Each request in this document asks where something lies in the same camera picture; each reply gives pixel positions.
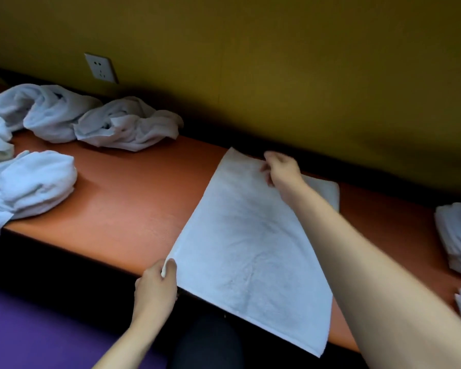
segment purple floor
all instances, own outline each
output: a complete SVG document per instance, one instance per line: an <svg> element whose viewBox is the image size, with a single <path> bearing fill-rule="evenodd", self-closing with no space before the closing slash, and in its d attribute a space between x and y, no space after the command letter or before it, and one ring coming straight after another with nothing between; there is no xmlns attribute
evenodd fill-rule
<svg viewBox="0 0 461 369"><path fill-rule="evenodd" d="M0 292L0 369L91 368L117 337ZM163 369L149 352L142 369Z"/></svg>

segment olive green wall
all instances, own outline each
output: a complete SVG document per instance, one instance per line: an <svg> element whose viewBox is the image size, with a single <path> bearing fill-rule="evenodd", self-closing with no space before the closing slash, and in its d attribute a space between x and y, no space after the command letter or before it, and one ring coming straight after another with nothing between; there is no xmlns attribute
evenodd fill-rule
<svg viewBox="0 0 461 369"><path fill-rule="evenodd" d="M0 0L0 67L461 193L461 0Z"/></svg>

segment person's leg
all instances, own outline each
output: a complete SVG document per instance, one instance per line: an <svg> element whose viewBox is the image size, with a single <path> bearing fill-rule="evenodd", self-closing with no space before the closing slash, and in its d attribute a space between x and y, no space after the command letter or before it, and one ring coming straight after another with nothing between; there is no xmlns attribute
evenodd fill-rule
<svg viewBox="0 0 461 369"><path fill-rule="evenodd" d="M241 342L223 317L199 317L178 342L168 369L244 369Z"/></svg>

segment orange table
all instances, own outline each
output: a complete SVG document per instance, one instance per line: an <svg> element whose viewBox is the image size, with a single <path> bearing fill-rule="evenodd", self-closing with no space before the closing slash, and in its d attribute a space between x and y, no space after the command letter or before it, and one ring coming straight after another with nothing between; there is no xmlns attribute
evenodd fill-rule
<svg viewBox="0 0 461 369"><path fill-rule="evenodd" d="M16 152L73 155L79 178L65 202L6 229L134 274L166 257L226 152L183 136L138 153L81 142L55 145L29 131L18 132L13 142ZM433 210L340 183L340 212L454 306L461 275L447 267ZM329 341L358 350L335 301Z"/></svg>

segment outlet plate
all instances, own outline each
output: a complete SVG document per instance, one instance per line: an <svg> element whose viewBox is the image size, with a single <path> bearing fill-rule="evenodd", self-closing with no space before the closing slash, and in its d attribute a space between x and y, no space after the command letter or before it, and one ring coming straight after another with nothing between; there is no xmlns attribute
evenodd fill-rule
<svg viewBox="0 0 461 369"><path fill-rule="evenodd" d="M111 83L118 83L116 74L114 73L114 68L112 67L111 60L109 58L89 53L85 53L85 55L94 78L110 81Z"/></svg>

